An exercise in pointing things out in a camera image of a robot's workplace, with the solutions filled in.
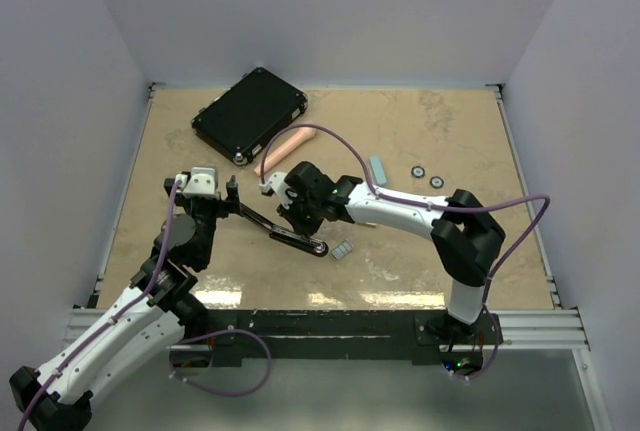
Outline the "blue white stapler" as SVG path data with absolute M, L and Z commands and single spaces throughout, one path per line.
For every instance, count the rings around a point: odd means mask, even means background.
M 369 166 L 371 169 L 372 177 L 374 182 L 378 186 L 386 186 L 388 183 L 388 179 L 382 165 L 382 161 L 379 156 L 370 156 L 369 157 Z

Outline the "black stapler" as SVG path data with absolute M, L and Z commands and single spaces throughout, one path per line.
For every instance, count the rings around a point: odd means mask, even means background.
M 266 217 L 252 210 L 248 206 L 239 204 L 239 215 L 263 229 L 270 239 L 281 244 L 295 248 L 315 257 L 324 257 L 328 254 L 328 245 L 321 240 L 303 236 L 292 230 L 276 225 Z

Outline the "staple tray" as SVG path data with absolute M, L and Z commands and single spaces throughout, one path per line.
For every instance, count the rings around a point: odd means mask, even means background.
M 353 246 L 348 241 L 343 241 L 331 250 L 331 256 L 335 260 L 341 260 L 353 251 Z

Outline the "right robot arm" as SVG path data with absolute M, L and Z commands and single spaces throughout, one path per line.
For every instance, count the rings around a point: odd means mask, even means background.
M 452 279 L 448 337 L 466 344 L 480 333 L 484 291 L 505 232 L 489 213 L 473 211 L 480 203 L 472 193 L 458 189 L 449 197 L 419 196 L 371 186 L 355 176 L 332 181 L 307 161 L 287 173 L 272 173 L 261 192 L 275 194 L 280 216 L 308 237 L 325 221 L 342 221 L 386 226 L 429 240 Z

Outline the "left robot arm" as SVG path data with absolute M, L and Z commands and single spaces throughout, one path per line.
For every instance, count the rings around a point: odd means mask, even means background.
M 216 171 L 196 167 L 165 182 L 170 210 L 149 258 L 109 309 L 72 344 L 10 378 L 20 429 L 82 430 L 97 403 L 166 347 L 200 341 L 206 309 L 191 293 L 211 260 L 218 220 L 240 211 L 237 184 L 218 190 Z M 176 214 L 173 208 L 182 208 Z

